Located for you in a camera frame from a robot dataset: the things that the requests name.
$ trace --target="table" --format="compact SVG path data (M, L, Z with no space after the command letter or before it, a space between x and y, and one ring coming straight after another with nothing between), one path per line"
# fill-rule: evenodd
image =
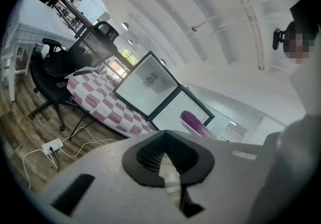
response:
M18 0L8 21L6 42L2 60L10 59L9 92L15 100L14 75L18 48L24 46L28 53L25 73L35 44L42 44L43 38L56 40L63 47L70 48L76 41L71 32L60 22L54 9L39 0Z
M153 132L154 128L143 116L112 93L114 88L106 75L95 73L71 77L67 85L77 104L117 132L127 137Z

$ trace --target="pink and white checkered blanket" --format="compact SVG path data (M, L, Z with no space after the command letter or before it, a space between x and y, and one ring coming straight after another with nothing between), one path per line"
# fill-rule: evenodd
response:
M67 89L75 101L96 119L126 136L133 137L155 130L143 116L113 94L114 85L105 75L71 77Z

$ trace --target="power cord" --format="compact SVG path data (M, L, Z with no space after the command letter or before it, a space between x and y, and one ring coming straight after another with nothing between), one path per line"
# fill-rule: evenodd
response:
M54 157L55 157L55 159L56 159L56 161L57 161L58 172L59 172L59 170L60 170L60 168L59 168L59 161L58 161L58 159L57 159L57 156L55 155L54 149L52 149L52 147L49 147L49 150L52 152L52 154L54 155Z
M77 131L78 131L79 129L83 129L83 128L84 128L84 127L79 127L79 128L76 130L75 135L77 134ZM83 147L84 147L85 145L87 145L87 144L99 144L99 145L103 146L103 144L101 144L101 143L99 143L99 142L103 142L103 141L107 141L107 140L112 140L112 141L115 141L115 142L118 142L118 141L119 141L119 140L114 140L114 139L111 139L111 138L109 138L109 139L104 139L104 140L95 140L94 137L92 136L92 134L89 132L89 130L86 129L86 128L84 128L84 129L87 130L87 132L89 133L89 135L91 136L91 138L94 140L94 142L89 142L89 143L83 144L83 146L80 148L80 150L78 151L78 153L77 153L76 155L74 155L74 156L71 156L71 155L67 154L67 153L66 153L65 151L63 151L61 148L59 148L60 151L62 151L65 155L67 155L67 156L70 157L70 158L75 158L75 157L78 156L78 154L79 154L80 151L83 149ZM52 158L51 154L46 155L45 152L44 152L43 150L41 150L41 149L37 149L37 150L31 151L31 152L27 153L27 154L23 157L23 166L24 166L25 174L26 174L26 176L27 176L28 183L29 183L29 190L31 189L31 181L30 181L29 175L28 175L28 173L27 173L26 164L25 164L25 158L26 158L28 155L30 155L31 153L41 151L41 152L48 158L48 160L51 161L51 163L58 169L58 171L60 170L60 168L59 168L59 161L58 161L58 158L56 157L56 155L55 155L55 153L54 153L54 151L53 151L53 148L50 147L49 150L53 153L54 157L56 158L56 161L57 161L58 166L55 164L55 161L54 161L54 159Z
M27 173L26 164L25 164L25 158L26 158L28 155L30 155L31 153L35 153L35 152L38 152L38 151L41 151L41 152L48 158L48 160L51 161L51 163L52 163L53 165L55 165L56 168L58 168L57 165L55 164L54 159L52 158L52 156L50 155L50 157L51 157L51 159L50 159L50 158L48 157L48 155L46 155L45 152L44 152L43 150L41 150L41 149L37 149L37 150L34 150L34 151L31 151L31 152L27 153L27 154L23 157L22 163L23 163L24 170L25 170L25 174L26 174L26 176L27 176L27 180L28 180L28 183L29 183L29 190L30 190L30 188L31 188L31 181L30 181L29 175L28 175L28 173Z

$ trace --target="white cable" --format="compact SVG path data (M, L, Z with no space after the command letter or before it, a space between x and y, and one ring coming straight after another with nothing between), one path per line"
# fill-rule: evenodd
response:
M78 131L79 129L83 129L83 128L84 128L84 127L79 127L79 128L75 131L75 134L77 133L77 131ZM94 142L89 142L89 143L83 144L83 146L80 148L80 150L78 151L78 153L77 153L75 156L71 156L71 155L67 154L67 153L64 152L61 148L59 148L59 149L60 149L65 155L67 155L68 157L70 157L70 158L75 158L75 157L77 157L77 155L80 153L80 151L83 149L83 147L84 147L85 145L87 145L87 144L99 144L99 145L103 146L103 144L101 144L101 143L99 143L99 142L103 142L103 141L107 141L107 140L112 140L112 141L115 141L115 142L118 142L118 141L119 141L119 140L114 140L114 139L111 139L111 138L97 141L97 140L94 139L94 137L92 136L92 134L89 132L88 129L85 128L85 130L87 130L87 132L89 133L89 135L91 136L91 138L94 140ZM48 160L51 161L52 164L58 169L58 167L57 167L57 165L55 164L55 161L54 161L54 159L53 159L53 157L52 157L51 154L49 154L49 156L50 156L50 158L49 158L48 155L46 155L45 152L44 152L43 150L41 150L41 149L37 149L37 150L34 150L34 151L31 151L31 152L27 153L27 154L23 157L23 165L24 165L25 174L26 174L27 179L28 179L29 189L31 189L31 181L30 181L29 175L28 175L28 173L27 173L26 164L25 164L25 158L26 158L29 154L34 153L34 152L37 152L37 151L43 152L43 154L48 158Z
M71 156L71 155L67 154L67 153L66 153L64 150L62 150L61 148L59 148L59 149L60 149L60 151L62 151L62 152L63 152L65 155L67 155L68 157L70 157L70 158L75 158L75 157L77 157L77 155L80 153L80 151L82 150L82 148L83 148L85 145L87 145L87 144L99 144L99 145L103 146L103 144L97 143L97 142L89 142L89 143L83 144L83 146L80 148L80 150L78 151L78 153L77 153L75 156Z
M55 167L58 169L58 167L57 167L57 165L55 164L54 159L52 158L52 156L49 154L49 155L50 155L50 157L51 157L51 159L50 159L50 158L48 157L48 155L46 155L46 154L45 154L45 152L44 152L43 150L41 150L41 149L37 149L37 150L34 150L34 151L31 151L31 152L27 153L27 154L23 157L22 162L23 162L23 165L24 165L25 174L26 174L27 179L28 179L29 189L31 189L31 181L30 181L29 175L28 175L28 173L27 173L26 164L25 164L25 158L26 158L28 155L30 155L31 153L34 153L34 152L37 152L37 151L41 151L41 152L43 152L43 154L48 158L48 160L49 160L49 161L51 161L51 162L52 162L52 164L54 164L54 165L55 165Z
M79 129L83 129L83 128L84 128L84 127L79 127L79 128L77 128L77 130L75 131L75 134L77 133L77 131L78 131ZM118 141L119 141L119 140L114 140L114 139L111 139L111 138L97 141L97 140L94 139L94 137L92 136L92 134L89 132L88 129L85 128L85 130L87 130L87 132L89 133L89 135L91 136L91 138L92 138L95 142L103 142L103 141L107 141L107 140L112 140L112 141L115 141L115 142L118 142ZM70 139L70 137L65 138L65 139L62 141L62 143L65 142L67 139Z

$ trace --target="window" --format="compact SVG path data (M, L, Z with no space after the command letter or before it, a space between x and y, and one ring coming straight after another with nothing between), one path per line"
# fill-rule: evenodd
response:
M129 61L133 66L136 65L136 63L139 61L138 58L131 52L129 51L128 48L125 48L122 52L121 52L122 56L124 56L127 61Z
M127 69L125 65L121 64L121 62L117 58L115 58L114 61L109 64L109 66L114 71L116 71L121 77L126 76L126 74L129 72L129 69ZM119 77L115 73L112 73L110 75L114 78L119 79Z

